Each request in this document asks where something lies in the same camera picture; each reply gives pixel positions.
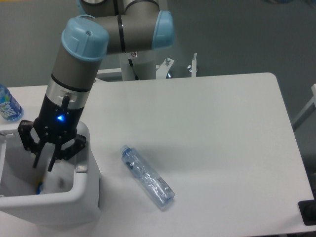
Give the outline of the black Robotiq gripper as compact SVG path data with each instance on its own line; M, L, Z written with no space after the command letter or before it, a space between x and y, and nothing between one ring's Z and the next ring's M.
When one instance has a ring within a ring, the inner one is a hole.
M39 116L35 121L22 120L18 125L23 147L26 151L35 154L33 168L37 167L41 152L46 143L55 144L54 153L48 165L51 172L57 160L69 160L86 146L86 137L77 134L77 125L83 108L68 109L53 103L47 96L44 97ZM34 128L39 140L34 141L31 130ZM73 144L62 149L62 145L70 140Z

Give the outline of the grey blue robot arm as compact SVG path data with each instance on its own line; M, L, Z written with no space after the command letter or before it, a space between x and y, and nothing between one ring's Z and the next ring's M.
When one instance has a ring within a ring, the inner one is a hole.
M101 62L107 54L167 48L174 42L169 11L156 0L79 0L81 15L68 20L39 116L18 132L36 168L47 143L54 145L48 171L86 147L77 125Z

